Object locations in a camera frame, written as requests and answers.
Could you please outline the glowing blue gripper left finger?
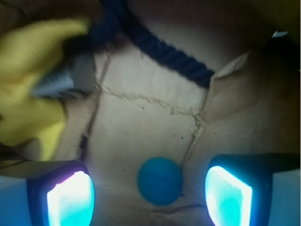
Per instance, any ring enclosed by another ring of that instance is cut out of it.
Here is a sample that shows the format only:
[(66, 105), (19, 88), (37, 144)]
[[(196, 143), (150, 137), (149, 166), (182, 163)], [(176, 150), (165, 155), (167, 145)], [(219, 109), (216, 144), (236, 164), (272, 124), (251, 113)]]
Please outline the glowing blue gripper left finger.
[(34, 226), (91, 224), (95, 186), (82, 161), (30, 162), (27, 193)]

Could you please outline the glowing blue gripper right finger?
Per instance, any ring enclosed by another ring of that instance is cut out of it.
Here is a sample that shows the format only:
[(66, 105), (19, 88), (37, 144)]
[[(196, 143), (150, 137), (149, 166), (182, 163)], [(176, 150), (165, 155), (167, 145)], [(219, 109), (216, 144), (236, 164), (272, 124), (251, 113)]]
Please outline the glowing blue gripper right finger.
[(205, 199), (216, 226), (299, 226), (300, 155), (220, 154), (209, 163)]

